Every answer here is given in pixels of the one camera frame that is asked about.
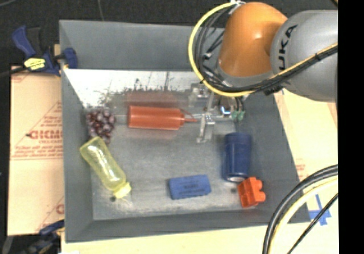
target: blue eraser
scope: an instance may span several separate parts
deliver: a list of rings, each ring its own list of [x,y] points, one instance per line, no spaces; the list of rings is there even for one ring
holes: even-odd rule
[[[168,182],[172,199],[198,197],[211,192],[207,175],[194,175],[171,178]]]

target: grapes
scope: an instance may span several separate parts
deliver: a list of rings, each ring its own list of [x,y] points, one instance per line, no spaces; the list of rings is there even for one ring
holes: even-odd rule
[[[89,138],[101,137],[106,144],[110,144],[111,132],[116,119],[109,109],[94,109],[86,114]]]

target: plastic bottle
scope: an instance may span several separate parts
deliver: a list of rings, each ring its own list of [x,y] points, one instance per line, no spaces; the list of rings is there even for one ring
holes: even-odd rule
[[[99,136],[82,145],[80,152],[105,187],[111,190],[116,198],[122,198],[131,191],[124,171],[116,163],[106,143]]]

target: orange plastic toy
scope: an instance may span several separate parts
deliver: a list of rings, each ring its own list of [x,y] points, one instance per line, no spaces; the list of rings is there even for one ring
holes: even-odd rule
[[[238,185],[238,193],[242,207],[256,206],[266,200],[266,194],[261,191],[263,183],[255,177],[249,177]]]
[[[185,118],[180,109],[167,107],[129,106],[128,127],[178,130],[185,122],[196,120]]]

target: orange block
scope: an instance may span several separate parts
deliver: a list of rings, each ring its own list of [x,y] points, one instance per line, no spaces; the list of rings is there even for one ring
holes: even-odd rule
[[[255,177],[249,177],[238,185],[238,193],[242,207],[256,206],[266,200],[266,194],[261,191],[263,183]]]

